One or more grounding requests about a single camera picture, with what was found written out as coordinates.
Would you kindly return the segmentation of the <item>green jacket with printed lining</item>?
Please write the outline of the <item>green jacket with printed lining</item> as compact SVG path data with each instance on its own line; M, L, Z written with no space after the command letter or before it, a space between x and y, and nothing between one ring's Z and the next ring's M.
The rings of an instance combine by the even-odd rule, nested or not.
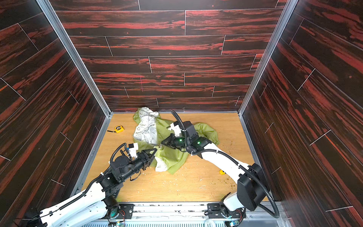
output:
M140 150L157 148L152 166L157 172L173 175L185 163L188 154L182 134L175 134L169 127L171 120L163 119L158 112L147 107L139 108L133 116L138 124L133 134Z

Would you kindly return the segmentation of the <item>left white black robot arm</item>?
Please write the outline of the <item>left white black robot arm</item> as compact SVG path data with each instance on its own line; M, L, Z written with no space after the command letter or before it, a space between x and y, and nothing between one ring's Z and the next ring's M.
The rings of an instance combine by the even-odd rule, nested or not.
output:
M25 227L78 227L93 220L116 218L120 205L115 194L127 179L150 166L157 149L138 152L134 160L125 154L112 154L109 167L93 179L87 188L52 207L43 209L33 218L24 219Z

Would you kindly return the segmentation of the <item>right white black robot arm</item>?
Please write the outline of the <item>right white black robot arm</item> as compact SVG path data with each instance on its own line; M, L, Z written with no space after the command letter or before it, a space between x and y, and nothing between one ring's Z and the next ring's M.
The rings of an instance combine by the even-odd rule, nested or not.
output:
M237 185L237 191L226 195L219 204L219 212L226 218L240 210L254 211L258 207L273 217L279 217L262 168L241 162L223 152L210 139L199 135L191 122L176 121L168 126L171 134L161 144L199 156L227 174Z

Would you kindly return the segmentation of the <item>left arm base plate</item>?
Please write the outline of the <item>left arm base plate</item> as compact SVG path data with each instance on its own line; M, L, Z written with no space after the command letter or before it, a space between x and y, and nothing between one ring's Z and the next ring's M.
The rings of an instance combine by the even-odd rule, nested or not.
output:
M131 219L135 204L119 203L108 209L106 217L108 219Z

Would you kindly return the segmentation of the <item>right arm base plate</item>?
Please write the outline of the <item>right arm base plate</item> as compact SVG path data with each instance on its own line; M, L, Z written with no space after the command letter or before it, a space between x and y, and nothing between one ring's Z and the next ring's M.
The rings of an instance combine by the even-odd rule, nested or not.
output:
M245 208L238 208L235 211L230 211L222 203L208 203L207 209L204 212L209 218L241 218Z

